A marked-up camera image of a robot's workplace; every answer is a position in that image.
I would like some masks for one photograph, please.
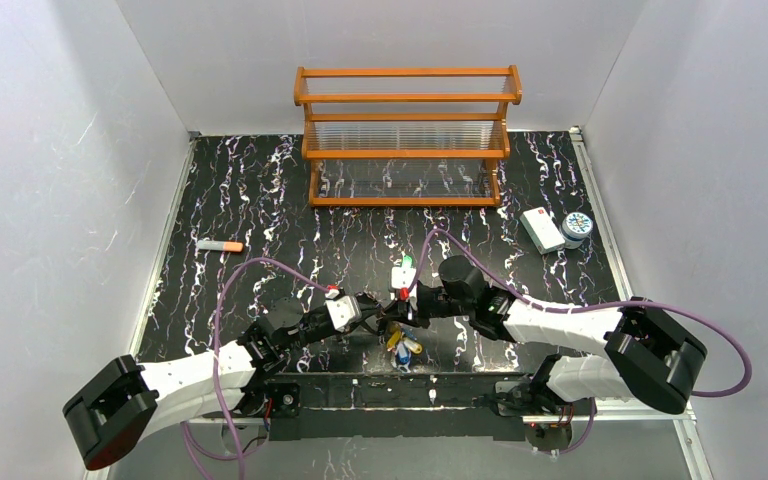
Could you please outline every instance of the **black table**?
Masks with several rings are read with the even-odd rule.
[[[416,258],[434,227],[454,233],[487,266],[534,297],[577,304],[617,300],[598,225],[579,249],[543,256],[518,221],[523,211],[538,206],[548,208],[556,222],[573,211],[593,217],[569,135],[510,136],[511,157],[499,171],[502,206],[483,209],[311,209],[309,165],[299,152],[301,136],[199,138],[139,361],[174,360],[205,351],[219,286],[247,258],[271,257],[320,284],[366,291],[386,302],[394,260],[403,254]],[[198,251],[196,241],[202,238],[241,241],[245,251]],[[442,237],[432,245],[431,268],[421,279],[439,284],[432,271],[457,251]],[[321,305],[324,299],[272,267],[247,271],[225,305],[223,344],[263,315],[264,307],[286,296],[299,298],[307,307]],[[413,333],[425,347],[411,363],[416,373],[533,371],[546,354],[557,351],[549,345],[489,341],[465,318],[434,320],[430,329]],[[363,330],[310,345],[289,368],[395,373],[383,340]]]

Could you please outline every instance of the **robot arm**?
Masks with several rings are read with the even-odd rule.
[[[707,352],[663,311],[548,313],[490,287],[464,257],[450,257],[438,271],[442,287],[419,283],[409,290],[416,271],[394,268],[394,298],[386,307],[336,287],[329,289],[325,305],[309,312],[279,301],[236,342],[220,348],[226,401],[245,411],[260,401],[264,382],[286,367],[292,350],[358,326],[372,330],[364,323],[370,317],[383,334],[390,321],[427,328],[431,318],[467,315],[470,325],[491,340],[545,342],[592,354],[549,356],[535,375],[490,396],[490,406],[504,405],[509,415],[556,414],[589,397],[636,397],[663,412],[684,410]],[[137,364],[130,355],[111,361],[63,408],[86,467],[111,465],[155,431],[219,411],[212,366],[213,352],[172,362]]]
[[[543,308],[575,306],[538,300],[533,304],[543,308],[528,305],[490,287],[465,257],[446,259],[438,271],[443,287],[418,285],[420,317],[468,315],[470,325],[492,340],[542,342],[590,354],[547,357],[533,377],[523,377],[518,388],[502,396],[508,410],[517,405],[518,412],[539,413],[547,404],[617,397],[637,398],[665,413],[684,411],[707,349],[664,311],[549,313]]]

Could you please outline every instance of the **white box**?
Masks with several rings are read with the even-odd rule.
[[[528,231],[531,241],[540,253],[546,254],[564,247],[564,237],[545,208],[529,210],[519,217],[519,221]]]

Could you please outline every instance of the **small bottle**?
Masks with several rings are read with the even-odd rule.
[[[593,220],[581,212],[573,212],[561,222],[565,248],[578,248],[593,231]]]

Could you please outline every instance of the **gray wall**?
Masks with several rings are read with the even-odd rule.
[[[656,0],[585,128],[638,293],[716,319],[747,347],[743,393],[693,401],[718,478],[768,478],[768,2]],[[740,375],[710,348],[701,388]]]
[[[118,0],[172,104],[202,133],[301,132],[296,68],[508,66],[511,128],[587,119],[645,0]]]
[[[241,434],[241,440],[246,443],[256,435],[249,430],[251,428]],[[208,450],[216,453],[225,450],[218,426],[196,425],[193,432]],[[556,461],[547,455],[534,454],[529,448],[526,442],[494,442],[481,437],[354,437],[270,442],[246,459],[246,478],[690,479],[675,427],[670,421],[598,422],[581,448]],[[237,478],[236,462],[205,459],[202,464],[216,479]],[[177,426],[146,438],[111,470],[110,480],[198,478]]]
[[[76,479],[60,413],[128,347],[187,134],[113,0],[0,2],[0,479]]]

